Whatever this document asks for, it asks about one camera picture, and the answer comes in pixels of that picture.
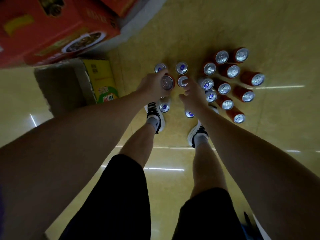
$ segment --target hand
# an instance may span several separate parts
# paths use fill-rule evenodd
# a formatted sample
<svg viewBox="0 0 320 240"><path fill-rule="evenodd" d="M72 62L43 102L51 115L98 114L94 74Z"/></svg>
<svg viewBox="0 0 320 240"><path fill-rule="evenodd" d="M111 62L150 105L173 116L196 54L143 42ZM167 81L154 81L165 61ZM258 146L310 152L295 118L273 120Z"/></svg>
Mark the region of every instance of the hand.
<svg viewBox="0 0 320 240"><path fill-rule="evenodd" d="M162 77L168 73L168 70L161 70L158 73L148 74L141 80L137 92L146 95L146 104L158 101L162 97L170 96L170 91L162 88Z"/></svg>
<svg viewBox="0 0 320 240"><path fill-rule="evenodd" d="M185 95L180 94L179 98L183 102L185 110L197 114L199 110L208 107L206 92L193 79L184 80L187 85L183 87Z"/></svg>

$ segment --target sock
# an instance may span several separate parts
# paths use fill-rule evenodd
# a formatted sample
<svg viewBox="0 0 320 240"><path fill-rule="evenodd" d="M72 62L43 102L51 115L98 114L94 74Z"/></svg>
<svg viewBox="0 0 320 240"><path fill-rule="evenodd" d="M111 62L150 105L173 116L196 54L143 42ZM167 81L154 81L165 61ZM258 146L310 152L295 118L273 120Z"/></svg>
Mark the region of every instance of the sock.
<svg viewBox="0 0 320 240"><path fill-rule="evenodd" d="M156 119L154 117L150 117L149 119L146 120L146 124L151 124L153 125L155 131L157 132L158 127L160 125L160 119Z"/></svg>
<svg viewBox="0 0 320 240"><path fill-rule="evenodd" d="M196 134L193 138L195 148L202 143L208 143L208 139L203 134Z"/></svg>

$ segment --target food image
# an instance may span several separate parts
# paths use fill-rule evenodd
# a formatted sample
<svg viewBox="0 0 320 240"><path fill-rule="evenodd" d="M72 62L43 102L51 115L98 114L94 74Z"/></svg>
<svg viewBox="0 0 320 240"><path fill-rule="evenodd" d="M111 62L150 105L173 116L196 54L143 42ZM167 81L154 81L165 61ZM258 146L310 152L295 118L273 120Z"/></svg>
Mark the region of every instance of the food image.
<svg viewBox="0 0 320 240"><path fill-rule="evenodd" d="M80 38L72 41L62 49L63 53L77 52L93 46L106 37L106 33L93 32L90 34L82 35Z"/></svg>

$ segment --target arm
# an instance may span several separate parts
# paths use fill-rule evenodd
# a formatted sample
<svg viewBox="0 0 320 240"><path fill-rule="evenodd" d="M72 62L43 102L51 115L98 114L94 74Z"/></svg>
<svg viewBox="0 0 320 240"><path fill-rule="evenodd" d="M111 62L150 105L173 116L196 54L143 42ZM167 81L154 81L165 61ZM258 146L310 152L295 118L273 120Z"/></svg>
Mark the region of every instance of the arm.
<svg viewBox="0 0 320 240"><path fill-rule="evenodd" d="M136 92L54 118L0 149L3 239L39 239L90 181L146 104L168 96L149 74Z"/></svg>
<svg viewBox="0 0 320 240"><path fill-rule="evenodd" d="M184 105L201 121L222 162L272 240L316 239L320 180L294 158L208 108L188 81Z"/></svg>

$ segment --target shorts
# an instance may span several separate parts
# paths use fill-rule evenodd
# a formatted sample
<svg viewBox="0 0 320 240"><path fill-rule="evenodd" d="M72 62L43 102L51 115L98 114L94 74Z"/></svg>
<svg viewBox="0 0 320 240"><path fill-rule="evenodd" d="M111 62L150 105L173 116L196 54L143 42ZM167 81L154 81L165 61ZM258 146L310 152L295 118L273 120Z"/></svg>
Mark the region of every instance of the shorts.
<svg viewBox="0 0 320 240"><path fill-rule="evenodd" d="M150 202L143 168L130 157L116 155L59 239L150 237ZM214 238L246 239L229 193L221 188L188 200L173 235L174 240Z"/></svg>

